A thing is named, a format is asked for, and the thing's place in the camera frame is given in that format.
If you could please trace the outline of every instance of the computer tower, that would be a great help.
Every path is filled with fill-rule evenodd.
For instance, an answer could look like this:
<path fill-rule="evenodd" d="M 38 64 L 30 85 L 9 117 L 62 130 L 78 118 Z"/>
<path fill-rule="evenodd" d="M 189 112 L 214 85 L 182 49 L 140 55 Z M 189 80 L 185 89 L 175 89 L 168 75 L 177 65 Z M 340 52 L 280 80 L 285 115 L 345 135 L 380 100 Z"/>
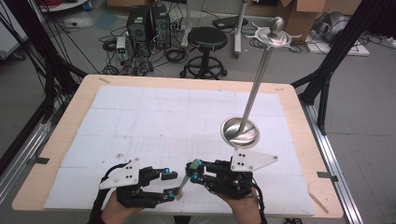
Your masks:
<path fill-rule="evenodd" d="M 132 42 L 151 41 L 154 36 L 149 6 L 132 6 L 126 28 Z"/>
<path fill-rule="evenodd" d="M 171 48 L 171 21 L 165 5 L 151 7 L 157 49 Z"/>

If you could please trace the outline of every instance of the black aluminum post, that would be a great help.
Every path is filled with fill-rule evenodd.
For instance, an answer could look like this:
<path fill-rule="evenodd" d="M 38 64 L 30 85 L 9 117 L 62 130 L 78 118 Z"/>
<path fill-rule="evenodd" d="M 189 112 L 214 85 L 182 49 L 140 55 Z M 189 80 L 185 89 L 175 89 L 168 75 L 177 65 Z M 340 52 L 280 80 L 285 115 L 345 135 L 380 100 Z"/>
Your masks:
<path fill-rule="evenodd" d="M 308 83 L 304 92 L 299 95 L 300 100 L 308 105 L 312 105 L 315 98 L 321 92 L 318 126 L 322 134 L 326 134 L 325 117 L 332 74 L 386 1 L 362 0 L 319 68 L 314 73 L 291 83 L 291 86 L 294 88 Z"/>

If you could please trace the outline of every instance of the metal pole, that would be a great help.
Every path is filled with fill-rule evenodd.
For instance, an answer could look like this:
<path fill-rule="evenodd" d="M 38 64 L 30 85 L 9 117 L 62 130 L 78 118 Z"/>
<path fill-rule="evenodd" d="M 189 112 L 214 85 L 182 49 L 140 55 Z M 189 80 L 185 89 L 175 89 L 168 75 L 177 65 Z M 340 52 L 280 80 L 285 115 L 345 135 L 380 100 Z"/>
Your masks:
<path fill-rule="evenodd" d="M 239 125 L 238 133 L 241 133 L 245 129 L 245 125 L 247 124 L 251 107 L 253 107 L 253 103 L 254 100 L 256 99 L 257 92 L 259 91 L 260 85 L 262 84 L 262 77 L 264 76 L 264 72 L 268 62 L 270 61 L 272 50 L 273 48 L 266 46 L 264 53 L 262 54 L 262 60 L 260 61 L 260 65 L 257 70 L 256 77 L 254 78 L 253 87 L 251 88 L 251 92 L 248 97 L 247 107 L 245 109 L 244 116 L 242 117 L 241 124 Z"/>

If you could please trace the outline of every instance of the metal ball knob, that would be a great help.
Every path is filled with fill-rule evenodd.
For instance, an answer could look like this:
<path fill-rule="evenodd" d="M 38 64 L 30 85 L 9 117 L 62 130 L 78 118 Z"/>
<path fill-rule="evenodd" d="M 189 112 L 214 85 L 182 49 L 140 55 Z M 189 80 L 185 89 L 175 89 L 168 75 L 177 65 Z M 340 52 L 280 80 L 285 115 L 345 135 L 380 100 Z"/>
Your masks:
<path fill-rule="evenodd" d="M 283 19 L 281 17 L 275 17 L 271 19 L 270 32 L 272 35 L 278 35 L 280 32 L 283 31 L 284 27 L 285 27 L 285 22 L 283 22 Z"/>

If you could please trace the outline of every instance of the headphones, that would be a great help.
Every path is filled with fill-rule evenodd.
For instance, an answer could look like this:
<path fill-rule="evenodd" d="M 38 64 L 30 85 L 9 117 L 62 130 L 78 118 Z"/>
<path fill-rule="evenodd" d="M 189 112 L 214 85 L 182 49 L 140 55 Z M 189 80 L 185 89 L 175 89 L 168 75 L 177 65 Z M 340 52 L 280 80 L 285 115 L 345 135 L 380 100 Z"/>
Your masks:
<path fill-rule="evenodd" d="M 338 11 L 332 13 L 324 12 L 315 20 L 312 30 L 326 42 L 332 43 L 347 26 L 349 19 L 350 17 Z"/>

